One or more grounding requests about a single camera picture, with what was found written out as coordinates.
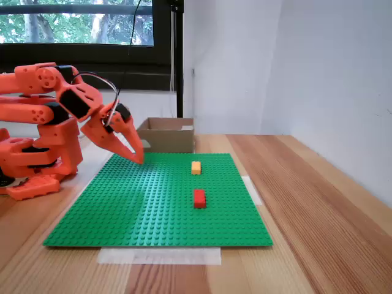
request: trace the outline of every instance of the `white wall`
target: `white wall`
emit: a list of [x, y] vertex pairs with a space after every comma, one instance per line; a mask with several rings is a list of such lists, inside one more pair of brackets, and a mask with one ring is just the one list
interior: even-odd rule
[[[113, 91], [101, 91], [104, 104], [114, 100]], [[138, 127], [147, 117], [175, 117], [175, 93], [169, 95], [166, 91], [129, 91], [123, 90], [119, 96], [120, 102], [129, 107], [134, 117], [135, 127]], [[12, 137], [38, 137], [35, 124], [19, 124], [0, 121], [0, 128], [8, 129]]]
[[184, 99], [193, 95], [197, 132], [260, 132], [280, 6], [281, 0], [185, 2]]
[[263, 134], [292, 134], [392, 205], [392, 1], [285, 0]]

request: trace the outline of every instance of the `window frame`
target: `window frame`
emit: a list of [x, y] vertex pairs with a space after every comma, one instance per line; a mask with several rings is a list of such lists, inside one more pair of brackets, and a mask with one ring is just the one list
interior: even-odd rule
[[[167, 0], [153, 0], [152, 14], [154, 46], [4, 43], [0, 44], [0, 72], [12, 72], [16, 66], [25, 64], [56, 62], [71, 64], [79, 71], [95, 72], [118, 86], [123, 84], [123, 89], [168, 90], [170, 6]], [[97, 88], [106, 88], [99, 80], [89, 77], [85, 80]]]

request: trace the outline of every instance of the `black cable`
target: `black cable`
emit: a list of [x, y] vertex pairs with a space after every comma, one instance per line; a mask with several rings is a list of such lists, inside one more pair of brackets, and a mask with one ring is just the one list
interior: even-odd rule
[[[127, 55], [128, 58], [129, 58], [129, 54], [130, 54], [130, 48], [132, 47], [132, 39], [134, 38], [136, 13], [137, 13], [137, 10], [139, 9], [140, 3], [141, 3], [141, 0], [138, 1], [136, 9], [135, 9], [135, 12], [134, 12], [134, 20], [133, 20], [133, 23], [132, 23], [132, 33], [130, 35], [130, 42], [129, 42], [129, 46], [128, 46], [128, 55]], [[124, 86], [125, 76], [126, 76], [126, 73], [128, 71], [128, 68], [129, 68], [129, 66], [126, 66], [125, 69], [124, 69], [124, 72], [122, 73], [122, 80], [121, 80], [120, 87], [118, 88], [118, 91], [117, 91], [117, 97], [120, 95], [121, 89]]]
[[74, 81], [75, 81], [75, 79], [76, 79], [77, 77], [81, 76], [81, 75], [90, 75], [90, 76], [92, 76], [92, 77], [96, 77], [96, 78], [98, 78], [98, 79], [100, 79], [100, 80], [106, 82], [106, 84], [108, 84], [108, 85], [110, 84], [112, 88], [117, 89], [116, 86], [115, 86], [110, 80], [108, 80], [108, 79], [106, 79], [106, 78], [102, 78], [100, 75], [96, 74], [95, 72], [79, 72], [78, 74], [76, 74], [76, 75], [73, 76], [73, 79], [72, 79], [71, 84], [73, 84]]

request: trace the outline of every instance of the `window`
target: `window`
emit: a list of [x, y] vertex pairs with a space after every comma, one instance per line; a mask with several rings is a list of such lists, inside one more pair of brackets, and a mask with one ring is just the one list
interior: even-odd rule
[[[166, 0], [2, 0], [0, 71], [54, 61], [93, 71], [124, 88], [168, 89], [170, 6]], [[103, 86], [94, 79], [94, 86]]]

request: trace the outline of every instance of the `green foliage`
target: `green foliage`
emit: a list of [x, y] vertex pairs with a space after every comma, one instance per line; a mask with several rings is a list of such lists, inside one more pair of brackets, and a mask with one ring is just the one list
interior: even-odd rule
[[[134, 4], [138, 0], [108, 0], [109, 4]], [[36, 0], [36, 4], [91, 4], [91, 0]], [[0, 5], [20, 5], [20, 0], [2, 0]], [[151, 6], [152, 0], [142, 0], [141, 6]], [[92, 23], [90, 14], [43, 14], [53, 30], [56, 43], [90, 43]], [[109, 15], [107, 42], [128, 44], [132, 32], [133, 15]], [[40, 41], [45, 42], [42, 29]], [[0, 15], [0, 43], [25, 42], [25, 18], [23, 15]], [[153, 18], [138, 15], [135, 20], [134, 45], [153, 45]]]

